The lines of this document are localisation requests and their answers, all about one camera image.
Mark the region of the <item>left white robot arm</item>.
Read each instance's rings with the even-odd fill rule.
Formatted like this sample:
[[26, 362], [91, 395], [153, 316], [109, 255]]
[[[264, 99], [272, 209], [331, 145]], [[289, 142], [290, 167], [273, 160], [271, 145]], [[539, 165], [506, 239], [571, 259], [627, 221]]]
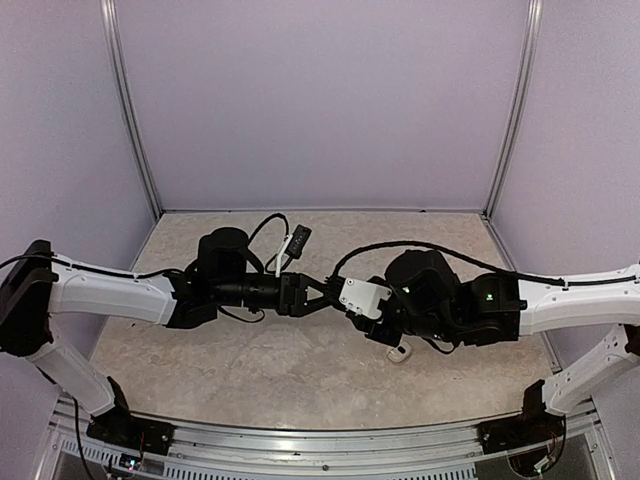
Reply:
[[225, 307], [301, 318], [330, 306], [327, 286], [304, 274], [267, 273], [249, 244], [245, 231], [223, 227], [200, 239], [197, 258], [185, 270], [133, 273], [75, 263], [37, 240], [11, 259], [1, 284], [1, 350], [35, 365], [115, 442], [133, 443], [140, 421], [121, 388], [54, 332], [51, 316], [88, 313], [187, 330], [216, 319]]

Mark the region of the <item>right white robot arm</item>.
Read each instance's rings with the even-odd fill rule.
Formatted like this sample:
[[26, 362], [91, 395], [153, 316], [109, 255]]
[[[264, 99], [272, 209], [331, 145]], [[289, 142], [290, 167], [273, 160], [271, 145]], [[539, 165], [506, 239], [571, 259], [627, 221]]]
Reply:
[[486, 346], [577, 326], [610, 332], [563, 371], [530, 386], [511, 426], [523, 444], [599, 388], [639, 364], [639, 267], [552, 279], [487, 269], [462, 282], [435, 250], [407, 250], [383, 279], [348, 278], [338, 295], [354, 326], [396, 347], [404, 335], [431, 345]]

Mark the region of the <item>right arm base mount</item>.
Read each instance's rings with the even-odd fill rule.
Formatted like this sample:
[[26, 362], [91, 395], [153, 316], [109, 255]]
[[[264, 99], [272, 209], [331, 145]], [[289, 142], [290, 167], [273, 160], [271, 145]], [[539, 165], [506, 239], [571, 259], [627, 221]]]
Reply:
[[523, 414], [481, 422], [478, 439], [484, 454], [514, 450], [549, 442], [564, 434], [566, 418], [544, 413], [526, 419]]

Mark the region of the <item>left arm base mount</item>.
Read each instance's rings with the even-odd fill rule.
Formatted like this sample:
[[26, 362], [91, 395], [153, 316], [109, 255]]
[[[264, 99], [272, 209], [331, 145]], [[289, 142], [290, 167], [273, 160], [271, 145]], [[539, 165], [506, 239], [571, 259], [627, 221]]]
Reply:
[[87, 428], [92, 439], [162, 456], [168, 454], [174, 432], [171, 423], [138, 417], [117, 408], [92, 417]]

